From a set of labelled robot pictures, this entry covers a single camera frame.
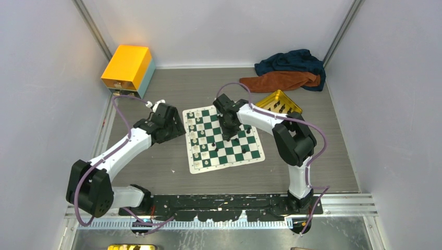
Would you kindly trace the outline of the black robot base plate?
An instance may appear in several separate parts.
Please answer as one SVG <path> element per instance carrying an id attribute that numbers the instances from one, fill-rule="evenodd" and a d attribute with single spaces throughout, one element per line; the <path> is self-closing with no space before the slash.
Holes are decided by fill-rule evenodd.
<path id="1" fill-rule="evenodd" d="M 197 219 L 201 222 L 238 221 L 242 214 L 248 222 L 283 221 L 289 216 L 306 216 L 310 213 L 323 213 L 317 196 L 309 201 L 298 203 L 289 194 L 218 194 L 218 195 L 153 195 L 141 205 L 128 210 L 120 209 L 119 215 L 130 212 L 135 215 L 153 216 L 164 221 L 188 222 Z"/>

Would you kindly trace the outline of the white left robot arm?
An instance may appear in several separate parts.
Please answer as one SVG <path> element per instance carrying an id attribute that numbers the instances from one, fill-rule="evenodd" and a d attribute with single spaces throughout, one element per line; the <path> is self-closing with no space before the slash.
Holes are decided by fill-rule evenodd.
<path id="1" fill-rule="evenodd" d="M 89 161 L 79 159 L 73 164 L 66 201 L 94 218 L 114 208 L 124 214 L 146 215 L 153 206 L 151 192 L 137 184 L 116 187 L 112 181 L 143 151 L 184 134 L 178 109 L 164 101 L 155 103 L 149 117 L 137 121 L 114 146 Z"/>

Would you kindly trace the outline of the gold metal tin tray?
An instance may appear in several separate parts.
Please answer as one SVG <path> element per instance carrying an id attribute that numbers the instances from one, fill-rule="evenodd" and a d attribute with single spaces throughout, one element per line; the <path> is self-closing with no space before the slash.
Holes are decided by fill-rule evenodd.
<path id="1" fill-rule="evenodd" d="M 255 104 L 259 108 L 280 114 L 302 113 L 302 109 L 282 90 L 277 90 Z"/>

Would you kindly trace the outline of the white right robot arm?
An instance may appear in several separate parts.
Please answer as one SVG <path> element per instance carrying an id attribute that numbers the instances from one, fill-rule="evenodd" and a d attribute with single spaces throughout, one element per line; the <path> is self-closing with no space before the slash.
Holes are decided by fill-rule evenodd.
<path id="1" fill-rule="evenodd" d="M 304 213 L 313 198 L 307 165 L 317 141 L 301 114 L 278 114 L 244 99 L 234 102 L 225 94 L 215 98 L 213 105 L 218 111 L 223 140 L 237 135 L 241 125 L 256 127 L 273 136 L 279 156 L 289 169 L 288 205 L 294 213 Z"/>

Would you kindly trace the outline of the green white chess mat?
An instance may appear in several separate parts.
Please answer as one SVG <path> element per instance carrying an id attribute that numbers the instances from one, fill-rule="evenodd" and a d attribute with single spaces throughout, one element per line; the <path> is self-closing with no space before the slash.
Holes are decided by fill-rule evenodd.
<path id="1" fill-rule="evenodd" d="M 193 112 L 193 117 L 187 117 L 188 112 Z M 237 135 L 229 141 L 224 141 L 217 115 L 218 111 L 213 105 L 182 112 L 191 174 L 265 160 L 261 140 L 255 127 L 241 125 Z M 216 148 L 211 146 L 212 143 L 216 144 Z"/>

